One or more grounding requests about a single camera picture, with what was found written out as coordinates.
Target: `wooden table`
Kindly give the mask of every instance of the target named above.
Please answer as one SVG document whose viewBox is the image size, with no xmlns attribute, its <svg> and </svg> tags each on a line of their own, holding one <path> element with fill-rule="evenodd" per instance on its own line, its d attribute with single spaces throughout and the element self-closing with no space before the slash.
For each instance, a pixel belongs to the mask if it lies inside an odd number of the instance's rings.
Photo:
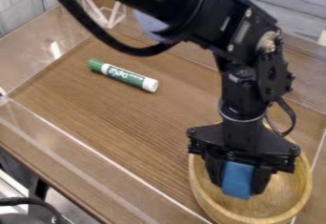
<svg viewBox="0 0 326 224">
<path fill-rule="evenodd" d="M 132 18 L 115 28 L 115 35 L 133 46 L 148 43 Z M 298 115 L 291 137 L 312 164 L 326 126 L 324 50 L 290 37 L 286 40 L 284 55 L 298 74 L 295 91 L 286 97 Z M 157 92 L 151 94 L 92 73 L 87 61 L 93 57 L 157 79 Z M 139 58 L 113 51 L 91 37 L 10 94 L 10 98 L 92 148 L 91 155 L 96 152 L 112 159 L 208 220 L 190 190 L 184 132 L 191 126 L 220 121 L 216 112 L 220 77 L 211 67 L 208 52 L 194 45 L 181 44 L 171 52 Z M 272 108 L 271 116 L 280 127 L 287 125 L 280 110 Z M 31 121 L 21 122 L 21 125 L 28 128 L 39 126 Z M 39 147 L 31 148 L 21 136 L 5 141 L 4 135 L 9 132 L 4 128 L 1 130 L 1 147 L 99 221 L 143 223 L 132 214 L 125 215 L 108 200 L 108 194 L 100 192 L 115 176 L 107 174 L 107 167 L 93 156 L 88 156 L 85 150 L 80 150 L 80 146 L 68 143 L 65 136 L 53 141 L 47 133 L 37 135 L 63 161 L 76 162 L 75 166 L 80 169 L 60 164 L 59 158 L 53 160 Z M 326 221 L 326 172 L 322 168 L 326 144 L 318 152 L 312 197 L 296 223 Z M 165 216 L 167 223 L 190 223 L 186 219 L 173 221 L 168 213 Z"/>
</svg>

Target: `wooden bowl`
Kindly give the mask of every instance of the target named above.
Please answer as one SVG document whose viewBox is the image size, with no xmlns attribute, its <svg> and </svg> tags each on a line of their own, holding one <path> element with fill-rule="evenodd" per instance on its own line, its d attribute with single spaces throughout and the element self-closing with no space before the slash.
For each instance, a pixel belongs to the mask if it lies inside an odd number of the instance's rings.
<svg viewBox="0 0 326 224">
<path fill-rule="evenodd" d="M 222 194 L 222 190 L 210 182 L 204 161 L 198 155 L 190 154 L 188 167 L 194 195 L 218 223 L 287 223 L 310 198 L 312 173 L 303 154 L 296 158 L 295 173 L 274 174 L 264 193 L 252 196 L 248 201 Z"/>
</svg>

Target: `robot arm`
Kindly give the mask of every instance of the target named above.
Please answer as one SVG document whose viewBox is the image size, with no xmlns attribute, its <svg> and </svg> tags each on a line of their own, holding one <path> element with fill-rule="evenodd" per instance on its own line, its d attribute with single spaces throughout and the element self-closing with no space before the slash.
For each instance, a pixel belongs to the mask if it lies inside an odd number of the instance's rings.
<svg viewBox="0 0 326 224">
<path fill-rule="evenodd" d="M 283 139 L 295 114 L 282 96 L 291 90 L 294 75 L 283 58 L 282 31 L 272 18 L 248 0 L 119 0 L 139 11 L 140 24 L 160 43 L 129 48 L 97 27 L 73 0 L 60 0 L 88 30 L 112 48 L 133 55 L 155 55 L 175 43 L 190 41 L 210 49 L 223 76 L 219 113 L 223 123 L 188 130 L 188 152 L 199 154 L 211 182 L 224 193 L 248 198 L 263 192 L 270 176 L 294 172 L 298 146 Z M 262 119 L 278 102 L 288 113 L 287 132 L 270 132 Z M 228 171 L 248 166 L 248 191 L 228 190 Z"/>
</svg>

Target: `blue block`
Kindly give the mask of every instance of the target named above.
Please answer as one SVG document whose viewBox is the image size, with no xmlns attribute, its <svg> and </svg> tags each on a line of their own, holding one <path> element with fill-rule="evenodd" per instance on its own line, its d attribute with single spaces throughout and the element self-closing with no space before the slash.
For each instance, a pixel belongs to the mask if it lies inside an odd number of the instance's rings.
<svg viewBox="0 0 326 224">
<path fill-rule="evenodd" d="M 223 194 L 248 200 L 255 167 L 235 162 L 226 162 L 222 178 Z"/>
</svg>

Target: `black cable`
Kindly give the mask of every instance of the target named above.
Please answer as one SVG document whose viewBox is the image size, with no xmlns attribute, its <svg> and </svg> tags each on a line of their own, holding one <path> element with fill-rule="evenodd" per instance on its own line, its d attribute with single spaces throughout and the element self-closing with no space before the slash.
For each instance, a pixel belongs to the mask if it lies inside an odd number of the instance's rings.
<svg viewBox="0 0 326 224">
<path fill-rule="evenodd" d="M 266 121 L 274 131 L 274 133 L 280 136 L 280 137 L 284 137 L 290 134 L 290 132 L 292 131 L 294 127 L 295 127 L 295 124 L 296 124 L 296 115 L 295 115 L 295 112 L 294 110 L 291 109 L 291 107 L 287 105 L 287 103 L 284 102 L 284 100 L 280 98 L 276 103 L 279 104 L 280 108 L 284 110 L 284 112 L 287 113 L 288 117 L 290 117 L 290 121 L 291 121 L 291 126 L 290 128 L 284 131 L 284 132 L 280 132 L 279 129 L 276 128 L 276 126 L 274 125 L 268 115 L 264 116 L 266 118 Z"/>
<path fill-rule="evenodd" d="M 31 197 L 9 197 L 9 198 L 0 198 L 0 206 L 16 206 L 16 205 L 40 205 L 43 206 L 49 212 L 53 213 L 56 217 L 56 224 L 64 224 L 63 215 L 55 209 L 52 205 L 43 202 L 41 200 Z"/>
<path fill-rule="evenodd" d="M 80 5 L 75 0 L 59 0 L 69 14 L 75 17 L 84 28 L 92 33 L 92 35 L 111 48 L 135 56 L 153 56 L 163 51 L 168 50 L 175 44 L 157 43 L 153 46 L 145 48 L 133 48 L 127 46 L 119 40 L 116 40 L 105 30 L 97 25 L 89 15 L 85 13 Z"/>
</svg>

